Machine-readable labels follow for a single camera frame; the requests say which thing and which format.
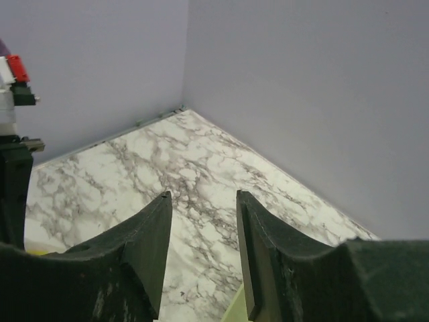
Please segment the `yellow toy banana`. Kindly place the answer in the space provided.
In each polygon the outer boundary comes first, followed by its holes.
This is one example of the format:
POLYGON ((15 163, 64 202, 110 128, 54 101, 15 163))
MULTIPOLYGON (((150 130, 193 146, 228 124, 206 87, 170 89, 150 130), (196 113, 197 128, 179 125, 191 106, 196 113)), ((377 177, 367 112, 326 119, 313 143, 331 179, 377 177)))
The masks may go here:
POLYGON ((35 256, 44 256, 44 255, 50 254, 50 252, 47 250, 27 250, 26 252, 28 254, 35 255, 35 256))

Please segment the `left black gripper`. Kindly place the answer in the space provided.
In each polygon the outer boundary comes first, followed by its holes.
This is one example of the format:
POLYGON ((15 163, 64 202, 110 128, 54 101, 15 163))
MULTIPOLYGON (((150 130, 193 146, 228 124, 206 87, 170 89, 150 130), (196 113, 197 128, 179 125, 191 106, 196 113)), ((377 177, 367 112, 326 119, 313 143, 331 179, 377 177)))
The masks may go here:
POLYGON ((24 249, 25 210, 35 152, 41 139, 1 137, 1 242, 24 249))

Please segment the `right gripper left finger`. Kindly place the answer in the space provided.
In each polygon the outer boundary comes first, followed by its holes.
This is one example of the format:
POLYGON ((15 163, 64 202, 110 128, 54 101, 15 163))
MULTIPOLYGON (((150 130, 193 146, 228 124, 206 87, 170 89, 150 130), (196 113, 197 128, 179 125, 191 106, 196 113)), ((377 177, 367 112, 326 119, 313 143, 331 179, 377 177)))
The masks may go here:
POLYGON ((166 191, 64 253, 1 244, 2 321, 155 321, 172 225, 166 191))

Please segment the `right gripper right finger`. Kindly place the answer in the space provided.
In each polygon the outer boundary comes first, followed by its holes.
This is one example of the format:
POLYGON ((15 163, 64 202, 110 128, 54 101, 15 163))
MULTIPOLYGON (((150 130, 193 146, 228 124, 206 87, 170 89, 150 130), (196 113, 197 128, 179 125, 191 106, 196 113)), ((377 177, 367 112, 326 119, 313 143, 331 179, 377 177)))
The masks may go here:
POLYGON ((349 239, 332 247, 237 192, 250 321, 427 321, 428 242, 349 239))

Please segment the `green perforated plastic basket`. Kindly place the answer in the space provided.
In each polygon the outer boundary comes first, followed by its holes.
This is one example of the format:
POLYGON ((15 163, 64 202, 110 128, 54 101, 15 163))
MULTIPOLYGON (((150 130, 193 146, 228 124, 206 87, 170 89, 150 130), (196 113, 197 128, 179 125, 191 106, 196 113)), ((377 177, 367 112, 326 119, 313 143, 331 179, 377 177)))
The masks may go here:
POLYGON ((235 293, 235 296, 225 311, 221 322, 249 322, 245 302, 244 284, 242 284, 235 293))

